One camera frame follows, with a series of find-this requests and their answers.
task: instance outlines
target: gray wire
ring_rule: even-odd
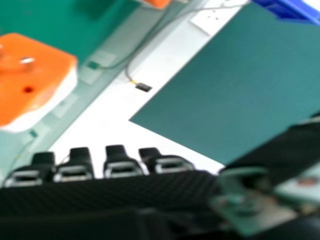
[[[218,6],[218,7],[204,7],[204,8],[199,8],[199,9],[193,9],[193,10],[189,10],[186,11],[176,17],[174,17],[172,20],[170,20],[169,22],[167,22],[165,25],[163,25],[162,27],[160,27],[158,30],[156,30],[153,35],[146,40],[145,43],[142,44],[142,46],[140,48],[137,49],[137,51],[132,55],[131,59],[129,60],[129,62],[126,64],[125,68],[124,68],[124,74],[125,76],[129,79],[130,82],[135,83],[136,81],[130,76],[130,66],[133,63],[133,61],[136,59],[137,55],[139,55],[148,45],[151,41],[153,41],[159,34],[160,32],[162,32],[162,30],[164,30],[165,28],[167,28],[169,25],[171,25],[173,22],[175,22],[176,20],[183,18],[184,16],[187,16],[189,14],[192,13],[198,13],[198,12],[202,12],[202,11],[207,11],[207,10],[219,10],[219,9],[233,9],[233,8],[239,8],[239,7],[244,7],[248,4],[250,4],[251,1],[248,1],[244,4],[239,4],[239,5],[233,5],[233,6]]]

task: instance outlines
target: hole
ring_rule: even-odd
[[[31,86],[26,86],[23,91],[26,93],[26,94],[29,94],[29,93],[32,93],[34,91],[34,88],[31,87]]]

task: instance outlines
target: blue bin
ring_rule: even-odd
[[[253,0],[280,20],[320,25],[320,11],[303,0]]]

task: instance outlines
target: green mat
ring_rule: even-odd
[[[230,163],[320,109],[319,41],[251,4],[132,121]]]
[[[0,0],[0,35],[20,33],[86,58],[138,6],[132,0]]]

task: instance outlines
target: black robotic finger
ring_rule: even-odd
[[[105,147],[106,161],[103,174],[106,178],[125,178],[144,175],[137,160],[129,157],[123,145]]]
[[[85,181],[94,178],[95,175],[89,148],[78,147],[70,149],[69,161],[56,168],[53,181],[61,183]]]
[[[151,174],[192,171],[194,165],[177,155],[162,155],[155,147],[139,149],[140,157]]]
[[[55,154],[53,152],[36,153],[29,166],[13,171],[3,182],[3,187],[31,187],[51,182],[55,172]]]

